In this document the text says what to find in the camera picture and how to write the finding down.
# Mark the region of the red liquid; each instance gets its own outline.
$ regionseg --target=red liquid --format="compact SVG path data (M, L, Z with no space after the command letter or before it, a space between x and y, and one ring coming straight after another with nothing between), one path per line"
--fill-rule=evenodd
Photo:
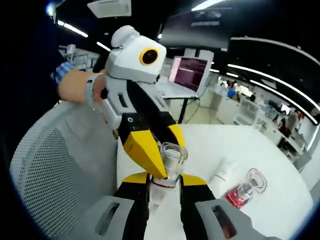
M238 196L238 190L236 187L228 191L225 194L225 198L237 209L241 208L244 204L246 204L246 200Z

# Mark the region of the floor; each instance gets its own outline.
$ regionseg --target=floor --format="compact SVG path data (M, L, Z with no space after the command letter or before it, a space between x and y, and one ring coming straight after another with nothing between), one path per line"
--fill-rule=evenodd
M170 113L175 120L179 119L183 100L170 101ZM185 110L183 124L222 124L216 118L217 110L199 106L199 102L190 100Z

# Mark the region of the camera lens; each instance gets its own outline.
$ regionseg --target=camera lens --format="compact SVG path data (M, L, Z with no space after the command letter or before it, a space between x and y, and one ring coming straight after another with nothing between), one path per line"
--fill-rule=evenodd
M158 58L158 53L156 50L148 50L143 54L142 62L144 64L152 64Z

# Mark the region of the bracelet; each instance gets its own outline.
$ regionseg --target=bracelet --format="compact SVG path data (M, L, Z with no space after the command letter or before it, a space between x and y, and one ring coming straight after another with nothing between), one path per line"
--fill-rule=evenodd
M86 84L85 84L86 102L93 109L95 109L95 104L94 104L94 99L93 99L93 96L94 96L94 84L96 82L97 77L100 76L100 75L103 75L103 73L92 74L89 77L88 81L86 81Z

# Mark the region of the laptop screen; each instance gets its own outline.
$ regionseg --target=laptop screen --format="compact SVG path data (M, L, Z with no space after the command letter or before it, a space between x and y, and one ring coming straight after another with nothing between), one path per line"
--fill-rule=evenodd
M203 59L175 57L168 80L197 91L206 65L207 61Z

